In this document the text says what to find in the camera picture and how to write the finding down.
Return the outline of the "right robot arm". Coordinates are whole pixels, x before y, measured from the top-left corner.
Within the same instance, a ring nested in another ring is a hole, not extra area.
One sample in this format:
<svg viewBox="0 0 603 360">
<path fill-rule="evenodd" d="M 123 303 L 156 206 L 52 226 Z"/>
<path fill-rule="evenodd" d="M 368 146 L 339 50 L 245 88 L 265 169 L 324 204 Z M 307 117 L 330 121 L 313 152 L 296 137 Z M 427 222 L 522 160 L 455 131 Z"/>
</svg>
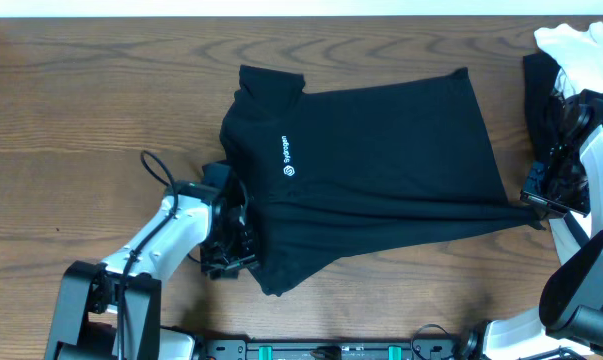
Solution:
<svg viewBox="0 0 603 360">
<path fill-rule="evenodd" d="M 590 237 L 549 278 L 538 307 L 471 332 L 460 357 L 603 356 L 603 93 L 565 101 L 558 141 L 530 171 L 521 198 L 556 217 L 590 216 Z"/>
</svg>

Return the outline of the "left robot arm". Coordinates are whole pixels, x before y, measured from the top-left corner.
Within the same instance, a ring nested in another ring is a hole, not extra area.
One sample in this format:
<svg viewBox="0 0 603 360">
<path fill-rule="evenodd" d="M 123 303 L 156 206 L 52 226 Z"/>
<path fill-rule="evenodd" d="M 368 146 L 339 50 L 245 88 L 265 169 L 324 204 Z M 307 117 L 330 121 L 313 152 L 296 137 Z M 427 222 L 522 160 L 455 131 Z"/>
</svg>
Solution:
<svg viewBox="0 0 603 360">
<path fill-rule="evenodd" d="M 232 277 L 257 264 L 245 186 L 180 182 L 124 246 L 64 273 L 48 359 L 203 359 L 196 336 L 161 324 L 162 289 L 193 250 L 201 272 Z"/>
</svg>

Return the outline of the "black logo t-shirt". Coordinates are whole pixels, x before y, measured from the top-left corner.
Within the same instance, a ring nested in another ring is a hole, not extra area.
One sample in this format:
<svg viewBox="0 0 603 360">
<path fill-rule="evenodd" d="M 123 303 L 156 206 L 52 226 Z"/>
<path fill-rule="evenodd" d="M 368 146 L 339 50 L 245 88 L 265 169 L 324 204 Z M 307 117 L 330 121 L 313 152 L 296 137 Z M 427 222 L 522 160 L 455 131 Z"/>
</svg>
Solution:
<svg viewBox="0 0 603 360">
<path fill-rule="evenodd" d="M 245 65 L 219 137 L 247 190 L 268 295 L 341 258 L 538 223 L 506 195 L 463 68 L 309 93 L 300 74 Z"/>
</svg>

